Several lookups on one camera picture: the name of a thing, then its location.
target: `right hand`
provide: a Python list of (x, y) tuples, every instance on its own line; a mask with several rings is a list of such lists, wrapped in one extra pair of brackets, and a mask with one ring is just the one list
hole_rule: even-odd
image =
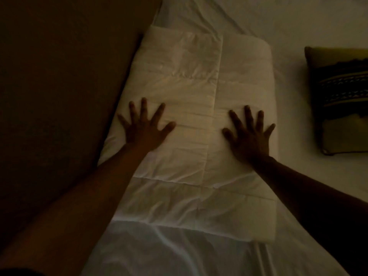
[(236, 128), (237, 136), (228, 128), (222, 129), (222, 134), (230, 144), (234, 156), (241, 162), (252, 165), (257, 159), (269, 155), (268, 141), (275, 129), (275, 124), (263, 131), (264, 112), (259, 111), (257, 122), (254, 125), (252, 113), (249, 106), (244, 107), (246, 116), (246, 128), (234, 111), (229, 111), (229, 116)]

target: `bed sheet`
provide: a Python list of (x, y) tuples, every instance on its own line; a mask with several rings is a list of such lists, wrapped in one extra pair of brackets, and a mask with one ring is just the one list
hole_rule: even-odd
[[(279, 160), (368, 201), (367, 154), (327, 157), (315, 145), (304, 59), (307, 45), (368, 48), (368, 0), (163, 0), (155, 25), (267, 41), (274, 56)], [(272, 246), (113, 223), (84, 272), (108, 274), (101, 269), (131, 275), (347, 275), (280, 202)]]

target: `decorative pillow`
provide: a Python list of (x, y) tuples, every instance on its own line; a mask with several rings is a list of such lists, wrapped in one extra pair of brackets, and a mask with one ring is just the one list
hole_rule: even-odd
[(368, 49), (306, 47), (322, 153), (368, 152)]

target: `left hand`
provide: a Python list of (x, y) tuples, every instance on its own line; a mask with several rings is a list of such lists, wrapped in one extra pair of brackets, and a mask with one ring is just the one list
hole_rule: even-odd
[(165, 109), (164, 103), (159, 106), (151, 120), (147, 118), (146, 98), (142, 98), (140, 116), (137, 114), (134, 102), (129, 102), (129, 109), (131, 124), (121, 114), (117, 116), (125, 130), (126, 144), (136, 145), (144, 149), (146, 153), (159, 147), (176, 126), (175, 122), (170, 122), (162, 131), (157, 129), (157, 125)]

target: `brown headboard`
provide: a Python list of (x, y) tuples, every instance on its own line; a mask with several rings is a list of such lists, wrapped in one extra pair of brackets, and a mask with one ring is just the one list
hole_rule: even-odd
[(0, 248), (95, 167), (160, 2), (0, 1)]

